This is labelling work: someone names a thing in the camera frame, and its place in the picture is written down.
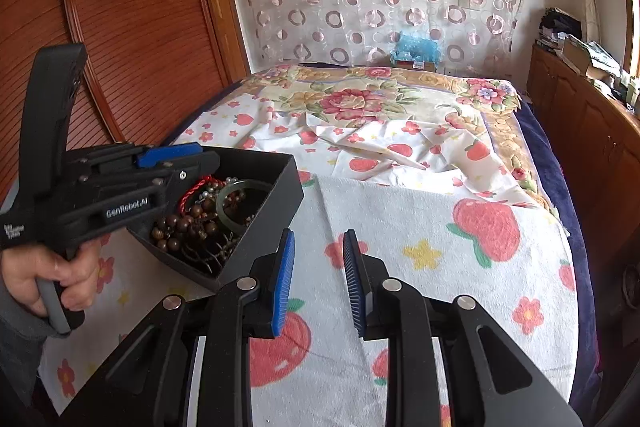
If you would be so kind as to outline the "grey sleeve forearm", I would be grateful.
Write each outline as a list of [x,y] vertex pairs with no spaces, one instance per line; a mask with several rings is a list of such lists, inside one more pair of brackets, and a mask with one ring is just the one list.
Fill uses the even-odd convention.
[[32,403],[44,342],[55,334],[47,320],[27,311],[1,282],[1,370],[25,407]]

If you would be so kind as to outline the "person's left hand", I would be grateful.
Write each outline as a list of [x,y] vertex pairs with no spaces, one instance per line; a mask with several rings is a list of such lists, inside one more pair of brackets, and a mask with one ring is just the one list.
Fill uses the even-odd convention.
[[2,280],[14,300],[40,317],[45,317],[47,310],[38,279],[58,282],[64,288],[61,299],[66,309],[85,310],[96,297],[100,252],[99,239],[83,243],[72,261],[41,245],[6,249],[1,253]]

